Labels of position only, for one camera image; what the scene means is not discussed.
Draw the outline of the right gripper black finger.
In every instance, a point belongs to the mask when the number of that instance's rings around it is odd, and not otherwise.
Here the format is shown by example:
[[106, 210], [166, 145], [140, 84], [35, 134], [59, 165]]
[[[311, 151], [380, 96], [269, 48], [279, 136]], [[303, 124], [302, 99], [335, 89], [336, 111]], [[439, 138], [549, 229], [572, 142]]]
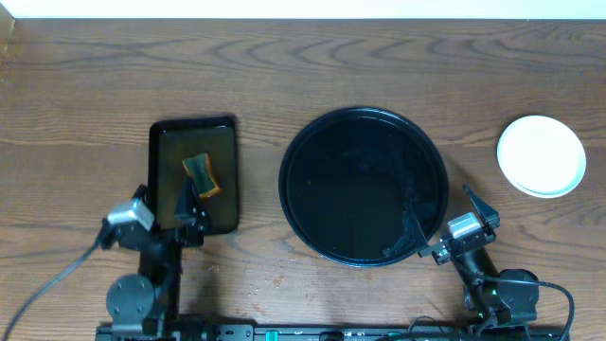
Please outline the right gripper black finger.
[[491, 229], [498, 228], [500, 226], [500, 216], [498, 211], [477, 196], [469, 185], [464, 184], [463, 189], [472, 202], [472, 205], [476, 213], [479, 215], [483, 226], [487, 226]]
[[404, 227], [410, 235], [410, 241], [414, 246], [416, 253], [423, 253], [428, 248], [428, 242], [421, 228], [418, 217], [416, 216], [413, 206], [407, 202], [404, 211]]

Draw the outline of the orange green sponge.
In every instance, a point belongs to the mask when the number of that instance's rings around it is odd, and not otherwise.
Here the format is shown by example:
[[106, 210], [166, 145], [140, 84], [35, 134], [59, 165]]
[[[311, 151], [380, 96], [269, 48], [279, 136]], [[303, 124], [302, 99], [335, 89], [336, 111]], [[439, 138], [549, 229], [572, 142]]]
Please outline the orange green sponge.
[[211, 158], [208, 153], [200, 153], [186, 158], [182, 161], [182, 164], [200, 199], [206, 199], [221, 192], [222, 189], [214, 176]]

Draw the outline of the pale green plate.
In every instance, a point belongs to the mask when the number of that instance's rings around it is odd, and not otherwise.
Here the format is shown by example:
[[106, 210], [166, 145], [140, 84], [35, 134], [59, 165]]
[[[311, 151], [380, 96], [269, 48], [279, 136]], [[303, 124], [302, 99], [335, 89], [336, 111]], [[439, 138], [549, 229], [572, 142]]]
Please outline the pale green plate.
[[525, 116], [501, 134], [496, 158], [501, 172], [518, 190], [550, 199], [571, 192], [586, 171], [586, 154], [578, 136], [552, 117]]

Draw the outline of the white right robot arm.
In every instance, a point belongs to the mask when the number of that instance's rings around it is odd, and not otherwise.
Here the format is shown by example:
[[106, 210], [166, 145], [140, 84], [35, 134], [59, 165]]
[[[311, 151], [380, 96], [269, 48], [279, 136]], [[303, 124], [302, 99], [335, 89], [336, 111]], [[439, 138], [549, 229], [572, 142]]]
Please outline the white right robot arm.
[[486, 246], [496, 240], [499, 213], [480, 199], [469, 186], [463, 187], [474, 208], [448, 222], [448, 233], [430, 245], [411, 206], [402, 213], [404, 230], [411, 234], [420, 257], [432, 257], [436, 264], [451, 263], [463, 282], [465, 305], [477, 313], [466, 327], [479, 335], [498, 330], [528, 331], [537, 318], [537, 277], [524, 269], [499, 271]]

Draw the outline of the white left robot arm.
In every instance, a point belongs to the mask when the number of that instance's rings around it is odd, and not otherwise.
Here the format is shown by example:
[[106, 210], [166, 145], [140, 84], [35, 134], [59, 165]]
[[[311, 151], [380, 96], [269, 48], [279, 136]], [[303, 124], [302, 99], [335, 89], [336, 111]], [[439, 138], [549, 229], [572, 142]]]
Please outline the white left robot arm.
[[162, 230], [146, 206], [147, 187], [116, 205], [102, 220], [103, 250], [118, 245], [139, 253], [135, 274], [118, 278], [108, 289], [106, 308], [112, 321], [97, 327], [97, 340], [203, 340], [203, 327], [193, 327], [178, 313], [182, 251], [204, 244], [209, 215], [188, 176], [174, 209], [181, 225]]

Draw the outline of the rectangular black water tray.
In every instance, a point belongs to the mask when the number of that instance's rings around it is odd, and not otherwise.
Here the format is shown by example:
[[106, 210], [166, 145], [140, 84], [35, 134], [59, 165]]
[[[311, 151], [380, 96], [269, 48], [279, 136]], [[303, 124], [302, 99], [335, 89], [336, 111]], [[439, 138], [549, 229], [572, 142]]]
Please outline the rectangular black water tray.
[[202, 200], [211, 221], [206, 235], [228, 234], [240, 217], [236, 120], [232, 116], [162, 120], [150, 127], [147, 206], [163, 229], [174, 216], [187, 171], [183, 161], [205, 153], [220, 191]]

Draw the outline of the round black tray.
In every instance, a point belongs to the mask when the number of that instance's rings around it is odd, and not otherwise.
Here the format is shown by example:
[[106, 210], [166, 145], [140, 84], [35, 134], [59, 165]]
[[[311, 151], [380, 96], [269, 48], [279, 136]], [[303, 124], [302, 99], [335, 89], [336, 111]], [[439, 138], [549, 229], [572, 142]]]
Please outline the round black tray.
[[342, 108], [303, 128], [278, 176], [294, 233], [339, 263], [385, 266], [416, 253], [402, 213], [411, 203], [426, 240], [447, 211], [449, 179], [430, 137], [412, 120], [376, 107]]

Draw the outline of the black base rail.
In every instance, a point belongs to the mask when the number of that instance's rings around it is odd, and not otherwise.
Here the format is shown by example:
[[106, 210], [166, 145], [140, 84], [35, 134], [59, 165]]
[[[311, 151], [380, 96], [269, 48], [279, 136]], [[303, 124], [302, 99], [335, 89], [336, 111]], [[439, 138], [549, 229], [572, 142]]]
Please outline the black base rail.
[[283, 327], [246, 324], [185, 326], [160, 335], [135, 335], [115, 332], [99, 326], [97, 341], [111, 340], [199, 340], [199, 341], [372, 341], [372, 340], [561, 340], [561, 331], [553, 328], [514, 327], [488, 329], [473, 334], [465, 328], [416, 325], [405, 328], [358, 327]]

